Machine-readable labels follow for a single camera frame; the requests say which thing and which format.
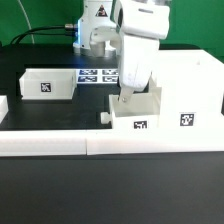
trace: black cable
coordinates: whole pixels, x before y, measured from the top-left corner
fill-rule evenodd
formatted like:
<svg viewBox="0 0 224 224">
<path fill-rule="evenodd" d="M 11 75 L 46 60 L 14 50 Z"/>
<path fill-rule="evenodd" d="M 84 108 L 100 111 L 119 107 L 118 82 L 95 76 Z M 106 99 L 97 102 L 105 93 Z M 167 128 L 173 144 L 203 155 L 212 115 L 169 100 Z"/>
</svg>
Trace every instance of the black cable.
<svg viewBox="0 0 224 224">
<path fill-rule="evenodd" d="M 55 30 L 55 29 L 65 29 L 65 26 L 61 26 L 61 25 L 59 25 L 59 26 L 44 26 L 44 27 L 37 27 L 37 28 L 28 30 L 28 31 L 26 31 L 26 32 L 23 33 L 23 34 L 20 34 L 20 35 L 14 37 L 14 38 L 12 39 L 12 41 L 11 41 L 10 44 L 13 44 L 13 42 L 14 42 L 16 39 L 17 39 L 17 40 L 16 40 L 15 44 L 19 44 L 20 41 L 21 41 L 24 37 L 26 37 L 27 35 L 30 35 L 30 33 L 34 33 L 34 32 L 36 32 L 36 31 Z"/>
<path fill-rule="evenodd" d="M 13 44 L 13 41 L 19 37 L 21 37 L 23 34 L 20 34 L 16 36 L 10 44 Z M 75 32 L 66 32 L 66 33 L 36 33 L 36 32 L 30 32 L 26 35 L 43 35 L 43 36 L 75 36 Z"/>
</svg>

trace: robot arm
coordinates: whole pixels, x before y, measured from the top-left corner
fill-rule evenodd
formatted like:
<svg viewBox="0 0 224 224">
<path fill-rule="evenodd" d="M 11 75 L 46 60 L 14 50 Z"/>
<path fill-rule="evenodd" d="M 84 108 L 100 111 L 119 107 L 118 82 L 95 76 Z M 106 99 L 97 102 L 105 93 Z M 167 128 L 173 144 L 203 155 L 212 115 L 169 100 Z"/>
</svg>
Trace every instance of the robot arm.
<svg viewBox="0 0 224 224">
<path fill-rule="evenodd" d="M 117 48 L 121 103 L 128 103 L 134 91 L 141 92 L 148 84 L 159 40 L 168 34 L 170 9 L 166 3 L 167 0 L 114 0 L 111 20 L 117 25 L 116 31 L 103 28 L 91 35 L 92 43 L 110 39 Z"/>
</svg>

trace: white box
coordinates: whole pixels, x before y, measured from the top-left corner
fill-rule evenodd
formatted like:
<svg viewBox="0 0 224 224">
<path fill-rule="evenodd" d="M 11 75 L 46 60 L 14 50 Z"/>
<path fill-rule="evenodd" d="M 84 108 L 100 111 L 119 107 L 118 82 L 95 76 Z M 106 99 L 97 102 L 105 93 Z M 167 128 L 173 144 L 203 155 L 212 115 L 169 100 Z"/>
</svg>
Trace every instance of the white box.
<svg viewBox="0 0 224 224">
<path fill-rule="evenodd" d="M 23 100 L 72 99 L 76 70 L 26 69 L 19 82 Z"/>
<path fill-rule="evenodd" d="M 0 124 L 8 113 L 8 103 L 6 96 L 0 96 Z"/>
<path fill-rule="evenodd" d="M 158 126 L 159 104 L 151 93 L 134 94 L 127 105 L 120 104 L 117 95 L 110 95 L 109 103 L 112 128 L 131 130 Z"/>
</svg>

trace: qr-like marker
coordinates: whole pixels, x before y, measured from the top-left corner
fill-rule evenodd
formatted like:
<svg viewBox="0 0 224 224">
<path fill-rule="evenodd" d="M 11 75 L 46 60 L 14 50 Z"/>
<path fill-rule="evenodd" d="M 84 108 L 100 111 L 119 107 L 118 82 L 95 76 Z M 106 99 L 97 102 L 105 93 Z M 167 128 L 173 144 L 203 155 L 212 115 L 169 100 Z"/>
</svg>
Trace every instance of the qr-like marker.
<svg viewBox="0 0 224 224">
<path fill-rule="evenodd" d="M 117 82 L 117 76 L 104 76 L 103 77 L 103 82 Z"/>
<path fill-rule="evenodd" d="M 78 82 L 97 82 L 96 76 L 82 76 L 79 77 Z"/>
<path fill-rule="evenodd" d="M 51 84 L 50 83 L 41 83 L 41 92 L 51 92 Z"/>
<path fill-rule="evenodd" d="M 103 75 L 118 75 L 118 70 L 117 69 L 104 69 L 102 71 Z"/>
<path fill-rule="evenodd" d="M 194 125 L 194 114 L 181 114 L 180 126 L 193 126 Z"/>
<path fill-rule="evenodd" d="M 96 69 L 81 69 L 79 75 L 97 75 Z"/>
<path fill-rule="evenodd" d="M 136 121 L 134 122 L 134 129 L 147 129 L 148 122 L 147 121 Z"/>
</svg>

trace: black table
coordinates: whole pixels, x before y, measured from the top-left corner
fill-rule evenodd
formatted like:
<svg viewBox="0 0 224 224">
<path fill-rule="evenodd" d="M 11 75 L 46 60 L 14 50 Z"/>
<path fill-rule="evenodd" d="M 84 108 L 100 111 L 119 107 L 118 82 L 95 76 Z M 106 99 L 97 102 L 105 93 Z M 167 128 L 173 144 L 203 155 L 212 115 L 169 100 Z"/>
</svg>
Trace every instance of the black table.
<svg viewBox="0 0 224 224">
<path fill-rule="evenodd" d="M 74 56 L 66 45 L 3 47 L 0 95 L 8 96 L 10 111 L 1 130 L 110 128 L 102 127 L 98 115 L 108 110 L 106 98 L 119 91 L 116 85 L 80 86 L 67 102 L 21 101 L 18 79 L 26 68 L 77 66 L 111 68 L 116 61 Z M 74 103 L 80 104 L 78 110 Z M 62 113 L 66 122 L 59 117 Z M 223 220 L 223 152 L 0 158 L 0 223 L 222 224 Z"/>
</svg>

